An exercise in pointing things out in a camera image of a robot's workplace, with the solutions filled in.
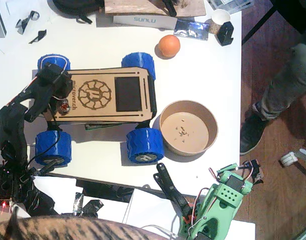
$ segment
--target blue 3d-printed tire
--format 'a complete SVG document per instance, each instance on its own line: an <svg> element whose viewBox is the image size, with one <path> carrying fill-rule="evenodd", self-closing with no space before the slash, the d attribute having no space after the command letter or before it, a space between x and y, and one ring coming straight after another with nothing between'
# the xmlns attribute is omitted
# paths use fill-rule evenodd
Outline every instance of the blue 3d-printed tire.
<svg viewBox="0 0 306 240"><path fill-rule="evenodd" d="M127 138L127 154L130 161L148 164L164 157L163 137L160 130L139 128L129 132Z"/></svg>
<svg viewBox="0 0 306 240"><path fill-rule="evenodd" d="M133 52L131 54L126 55L122 59L122 67L130 68L130 67L140 67L143 69L147 69L150 76L153 80L156 79L155 76L155 65L153 57L145 52Z"/></svg>
<svg viewBox="0 0 306 240"><path fill-rule="evenodd" d="M42 56L38 60L38 71L42 69L42 67L46 63L52 63L60 66L63 70L70 70L71 69L71 63L69 62L69 59L63 55L60 54L48 54L45 56Z"/></svg>
<svg viewBox="0 0 306 240"><path fill-rule="evenodd" d="M58 131L44 131L36 136L36 155L41 154L53 145L58 139ZM70 163L72 160L72 139L71 136L61 131L60 139L51 149L43 155L36 157L35 161L41 165L48 164L51 160L60 159L57 166Z"/></svg>

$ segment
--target paper bowl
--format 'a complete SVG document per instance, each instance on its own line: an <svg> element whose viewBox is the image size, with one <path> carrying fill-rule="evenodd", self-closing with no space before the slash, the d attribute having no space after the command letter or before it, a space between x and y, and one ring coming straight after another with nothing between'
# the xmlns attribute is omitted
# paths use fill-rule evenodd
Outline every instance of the paper bowl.
<svg viewBox="0 0 306 240"><path fill-rule="evenodd" d="M193 156L210 148L217 138L213 114L202 104L181 100L168 105L159 119L165 145L181 156Z"/></svg>

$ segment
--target shoe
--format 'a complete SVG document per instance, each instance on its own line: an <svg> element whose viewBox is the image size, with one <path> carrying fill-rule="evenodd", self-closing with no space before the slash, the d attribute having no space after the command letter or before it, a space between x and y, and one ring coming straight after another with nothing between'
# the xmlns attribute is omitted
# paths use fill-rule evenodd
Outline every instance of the shoe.
<svg viewBox="0 0 306 240"><path fill-rule="evenodd" d="M268 121L263 121L258 115L252 114L245 119L239 140L239 155L248 154L258 145Z"/></svg>

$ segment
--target wooden floor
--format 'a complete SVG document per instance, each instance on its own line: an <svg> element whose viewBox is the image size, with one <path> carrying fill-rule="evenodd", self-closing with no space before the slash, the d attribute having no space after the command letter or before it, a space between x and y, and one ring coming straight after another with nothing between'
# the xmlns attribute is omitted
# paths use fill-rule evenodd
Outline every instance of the wooden floor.
<svg viewBox="0 0 306 240"><path fill-rule="evenodd" d="M259 0L243 12L243 36L270 7L269 0ZM299 34L276 12L242 47L241 123L298 40ZM306 149L306 95L272 121L258 147L240 158L258 159L265 174L264 184L254 186L235 218L256 223L256 240L290 240L306 228L306 164L282 168L278 163L301 147Z"/></svg>

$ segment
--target black bag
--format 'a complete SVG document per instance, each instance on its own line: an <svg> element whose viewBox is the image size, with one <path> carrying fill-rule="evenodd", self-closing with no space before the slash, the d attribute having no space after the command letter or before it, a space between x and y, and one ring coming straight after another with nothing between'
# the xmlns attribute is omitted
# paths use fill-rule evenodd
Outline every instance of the black bag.
<svg viewBox="0 0 306 240"><path fill-rule="evenodd" d="M104 0L53 0L53 2L59 11L77 16L89 24L91 24L92 21L88 19L86 15L99 11L99 8L105 6Z"/></svg>

